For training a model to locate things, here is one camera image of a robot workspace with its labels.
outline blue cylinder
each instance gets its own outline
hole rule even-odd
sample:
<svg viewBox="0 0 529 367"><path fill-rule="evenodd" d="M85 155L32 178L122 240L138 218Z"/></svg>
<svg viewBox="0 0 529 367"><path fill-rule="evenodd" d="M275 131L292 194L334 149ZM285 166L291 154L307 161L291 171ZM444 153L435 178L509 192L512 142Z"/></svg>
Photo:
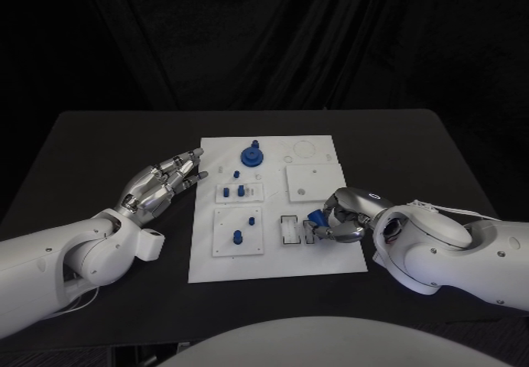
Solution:
<svg viewBox="0 0 529 367"><path fill-rule="evenodd" d="M239 245L242 243L242 233L241 231L233 232L233 243Z"/></svg>
<svg viewBox="0 0 529 367"><path fill-rule="evenodd" d="M320 227L329 227L326 216L320 210L314 210L307 217Z"/></svg>
<svg viewBox="0 0 529 367"><path fill-rule="evenodd" d="M256 167L262 163L262 151L259 150L259 142L252 141L251 147L248 147L241 153L241 162L248 167Z"/></svg>

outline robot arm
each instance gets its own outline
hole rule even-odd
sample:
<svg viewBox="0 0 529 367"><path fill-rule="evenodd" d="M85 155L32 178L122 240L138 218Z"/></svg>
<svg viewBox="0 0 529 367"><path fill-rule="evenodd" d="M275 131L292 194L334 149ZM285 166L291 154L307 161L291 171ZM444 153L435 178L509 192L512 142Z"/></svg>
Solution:
<svg viewBox="0 0 529 367"><path fill-rule="evenodd" d="M187 177L203 150L145 168L128 182L114 209L92 219L0 242L0 338L65 308L89 290L117 281L134 256L157 259L164 237L143 226L171 197L206 178ZM79 275L63 280L63 264Z"/></svg>
<svg viewBox="0 0 529 367"><path fill-rule="evenodd" d="M463 226L435 208L480 216L418 201L392 206L376 194L343 188L324 207L327 217L334 209L341 224L321 228L313 223L313 232L353 242L372 229L375 262L411 290L434 294L451 285L486 302L529 310L529 223L486 217L491 220ZM341 232L347 222L349 234Z"/></svg>

